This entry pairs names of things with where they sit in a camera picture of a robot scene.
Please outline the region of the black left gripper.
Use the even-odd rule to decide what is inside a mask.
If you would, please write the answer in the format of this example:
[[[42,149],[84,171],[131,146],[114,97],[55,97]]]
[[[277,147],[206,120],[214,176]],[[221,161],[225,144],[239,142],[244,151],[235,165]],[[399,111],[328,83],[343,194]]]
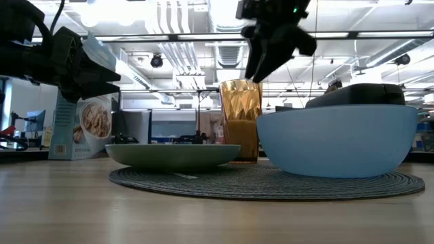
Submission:
[[[81,37],[66,27],[47,45],[26,46],[0,39],[0,76],[56,86],[69,102],[119,92],[118,86],[103,82],[119,81],[121,75],[88,56],[80,60],[83,53]]]

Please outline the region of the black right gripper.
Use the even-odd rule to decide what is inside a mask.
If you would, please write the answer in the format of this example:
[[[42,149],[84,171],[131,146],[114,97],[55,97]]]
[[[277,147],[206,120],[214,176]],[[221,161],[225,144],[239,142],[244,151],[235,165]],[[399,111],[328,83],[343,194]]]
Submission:
[[[245,78],[260,83],[285,64],[295,49],[312,56],[317,49],[316,38],[299,26],[308,17],[311,0],[239,0],[236,18],[253,20],[242,28],[241,35],[249,44]]]

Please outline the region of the blue cinnamon squares cereal box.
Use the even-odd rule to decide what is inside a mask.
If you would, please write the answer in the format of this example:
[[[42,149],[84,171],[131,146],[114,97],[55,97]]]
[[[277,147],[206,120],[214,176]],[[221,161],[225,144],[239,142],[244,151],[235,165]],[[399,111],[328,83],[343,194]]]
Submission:
[[[82,49],[82,56],[115,71],[116,58],[93,33],[88,33],[82,41]],[[98,157],[111,143],[112,97],[117,93],[69,102],[59,90],[48,158],[80,160]]]

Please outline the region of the amber faceted tumbler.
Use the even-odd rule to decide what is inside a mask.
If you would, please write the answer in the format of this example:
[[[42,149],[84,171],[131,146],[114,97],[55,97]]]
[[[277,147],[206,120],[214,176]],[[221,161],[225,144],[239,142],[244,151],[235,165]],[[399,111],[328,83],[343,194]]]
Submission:
[[[235,164],[255,164],[259,154],[256,119],[262,114],[262,86],[245,79],[220,84],[224,142],[239,145]]]

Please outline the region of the blue bowl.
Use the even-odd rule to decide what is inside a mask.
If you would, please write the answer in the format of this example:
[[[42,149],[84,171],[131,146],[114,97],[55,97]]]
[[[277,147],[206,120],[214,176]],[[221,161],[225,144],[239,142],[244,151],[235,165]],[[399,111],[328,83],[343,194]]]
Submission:
[[[415,108],[391,104],[285,110],[256,120],[273,165],[325,178],[368,178],[395,170],[412,147],[417,123]]]

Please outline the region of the grey office partition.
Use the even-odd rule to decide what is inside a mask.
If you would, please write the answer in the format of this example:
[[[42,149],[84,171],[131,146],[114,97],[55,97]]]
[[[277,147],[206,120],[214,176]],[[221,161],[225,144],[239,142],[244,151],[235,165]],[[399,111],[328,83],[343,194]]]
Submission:
[[[152,112],[121,110],[112,114],[114,144],[150,144]]]

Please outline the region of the computer monitor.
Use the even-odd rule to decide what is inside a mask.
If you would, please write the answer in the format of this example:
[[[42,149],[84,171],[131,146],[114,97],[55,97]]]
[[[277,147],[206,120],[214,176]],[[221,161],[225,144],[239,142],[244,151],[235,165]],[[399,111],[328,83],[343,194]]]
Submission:
[[[43,131],[43,124],[45,121],[45,112],[46,110],[36,110],[27,112],[27,120],[25,122],[25,131],[26,132],[37,132]]]

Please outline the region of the yellow box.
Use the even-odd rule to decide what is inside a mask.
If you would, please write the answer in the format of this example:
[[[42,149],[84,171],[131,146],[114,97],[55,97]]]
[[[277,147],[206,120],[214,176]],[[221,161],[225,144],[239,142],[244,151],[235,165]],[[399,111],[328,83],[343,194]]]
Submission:
[[[41,139],[41,142],[44,145],[44,147],[50,147],[52,136],[53,136],[53,127],[52,126],[44,127],[43,136]]]

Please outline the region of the black toaster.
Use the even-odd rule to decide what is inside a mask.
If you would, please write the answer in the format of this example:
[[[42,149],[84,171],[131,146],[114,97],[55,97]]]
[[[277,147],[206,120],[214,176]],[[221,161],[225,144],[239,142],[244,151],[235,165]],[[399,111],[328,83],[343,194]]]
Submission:
[[[308,101],[305,108],[352,104],[405,105],[406,101],[398,85],[358,83],[316,97]]]

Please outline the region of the pale green plate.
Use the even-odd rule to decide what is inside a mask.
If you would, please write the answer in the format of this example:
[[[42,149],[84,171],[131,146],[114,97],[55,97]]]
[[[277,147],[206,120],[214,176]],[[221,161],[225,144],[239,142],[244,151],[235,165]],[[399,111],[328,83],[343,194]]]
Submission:
[[[235,159],[240,145],[233,144],[108,144],[117,163],[151,171],[200,171]]]

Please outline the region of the dark background machine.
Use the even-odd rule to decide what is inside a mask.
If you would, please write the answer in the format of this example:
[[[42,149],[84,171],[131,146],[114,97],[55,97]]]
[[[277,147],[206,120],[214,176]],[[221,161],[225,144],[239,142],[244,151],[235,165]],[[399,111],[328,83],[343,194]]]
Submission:
[[[174,144],[206,144],[208,137],[205,133],[196,131],[194,135],[183,135],[174,138]]]

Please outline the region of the grey round woven placemat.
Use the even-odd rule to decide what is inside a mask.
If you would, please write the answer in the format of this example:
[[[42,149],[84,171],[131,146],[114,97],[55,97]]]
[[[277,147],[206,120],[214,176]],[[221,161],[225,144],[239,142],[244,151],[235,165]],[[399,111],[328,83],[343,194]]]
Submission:
[[[198,173],[157,173],[125,167],[109,180],[148,192],[246,201],[350,201],[422,192],[422,178],[392,171],[372,178],[318,178],[289,174],[270,165],[221,165]]]

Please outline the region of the black overhead frame bar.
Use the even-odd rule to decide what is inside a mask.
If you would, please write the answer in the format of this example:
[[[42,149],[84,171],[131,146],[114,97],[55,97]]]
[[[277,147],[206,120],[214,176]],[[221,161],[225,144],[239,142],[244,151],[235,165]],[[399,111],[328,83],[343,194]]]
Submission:
[[[311,32],[317,40],[357,40],[357,39],[433,39],[434,30],[376,30],[349,32]],[[155,35],[107,35],[96,36],[97,40],[107,43],[148,43],[148,42],[196,42],[196,41],[243,41],[240,33],[193,33],[193,34],[155,34]]]

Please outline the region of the black aluminium table frame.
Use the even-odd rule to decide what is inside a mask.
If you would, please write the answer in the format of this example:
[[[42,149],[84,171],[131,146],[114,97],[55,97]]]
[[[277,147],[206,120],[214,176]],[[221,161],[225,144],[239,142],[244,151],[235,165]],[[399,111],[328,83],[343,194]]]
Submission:
[[[44,161],[48,159],[48,150],[0,150],[0,163],[25,161]]]

